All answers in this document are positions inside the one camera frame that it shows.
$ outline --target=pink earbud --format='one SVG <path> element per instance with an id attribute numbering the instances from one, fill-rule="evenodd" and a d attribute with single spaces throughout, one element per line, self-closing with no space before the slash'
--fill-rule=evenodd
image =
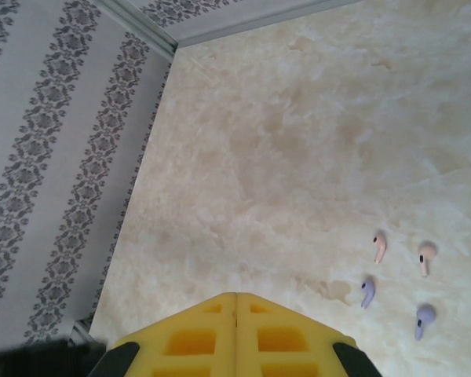
<path id="1" fill-rule="evenodd" d="M 385 249 L 387 248 L 387 242 L 385 242 L 385 236 L 382 232 L 377 232 L 374 237 L 374 245 L 378 249 L 377 255 L 375 255 L 375 263 L 382 262 L 382 258 L 384 258 Z"/>
<path id="2" fill-rule="evenodd" d="M 434 243 L 425 242 L 423 243 L 420 248 L 418 249 L 418 258 L 421 262 L 421 274 L 423 277 L 429 275 L 429 269 L 427 266 L 427 261 L 430 261 L 434 257 L 436 257 L 437 251 L 436 246 Z"/>

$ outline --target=marble floor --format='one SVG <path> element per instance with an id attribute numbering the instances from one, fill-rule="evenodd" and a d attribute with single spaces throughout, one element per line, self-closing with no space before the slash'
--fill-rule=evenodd
<path id="1" fill-rule="evenodd" d="M 471 376 L 471 0 L 367 0 L 178 51 L 91 332 L 225 291 L 352 336 L 384 376 Z"/>

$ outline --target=purple earbud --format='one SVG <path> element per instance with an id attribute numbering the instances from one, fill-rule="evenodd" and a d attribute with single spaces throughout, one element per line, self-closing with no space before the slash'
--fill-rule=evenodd
<path id="1" fill-rule="evenodd" d="M 361 289 L 367 294 L 364 296 L 363 302 L 361 302 L 361 307 L 366 309 L 375 296 L 375 282 L 371 276 L 364 280 L 363 284 L 361 284 Z"/>
<path id="2" fill-rule="evenodd" d="M 415 326 L 415 340 L 421 340 L 424 335 L 424 325 L 431 324 L 436 319 L 434 308 L 425 304 L 417 310 L 417 325 Z"/>

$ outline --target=yellow foam block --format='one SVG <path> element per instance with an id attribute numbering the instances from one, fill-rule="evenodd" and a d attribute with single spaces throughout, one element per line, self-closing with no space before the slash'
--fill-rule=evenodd
<path id="1" fill-rule="evenodd" d="M 354 339 L 247 293 L 225 293 L 120 339 L 126 377 L 346 377 L 332 345 Z"/>

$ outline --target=earbud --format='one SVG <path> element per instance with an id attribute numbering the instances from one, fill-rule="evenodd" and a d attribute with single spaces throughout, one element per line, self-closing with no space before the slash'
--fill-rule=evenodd
<path id="1" fill-rule="evenodd" d="M 375 263 L 380 263 L 384 258 L 385 249 L 387 248 L 387 242 L 385 241 L 384 233 L 377 232 L 374 237 L 374 245 L 378 249 L 377 255 L 375 255 Z"/>
<path id="2" fill-rule="evenodd" d="M 361 284 L 361 289 L 367 294 L 364 296 L 363 302 L 361 302 L 361 307 L 366 309 L 375 296 L 375 282 L 371 276 L 364 280 Z"/>
<path id="3" fill-rule="evenodd" d="M 418 249 L 418 258 L 421 263 L 421 274 L 423 277 L 429 275 L 427 261 L 430 261 L 431 259 L 436 257 L 436 254 L 436 246 L 430 242 L 423 243 Z"/>
<path id="4" fill-rule="evenodd" d="M 415 340 L 421 340 L 424 335 L 424 327 L 431 324 L 436 319 L 434 308 L 425 304 L 417 310 L 417 324 L 415 326 Z"/>

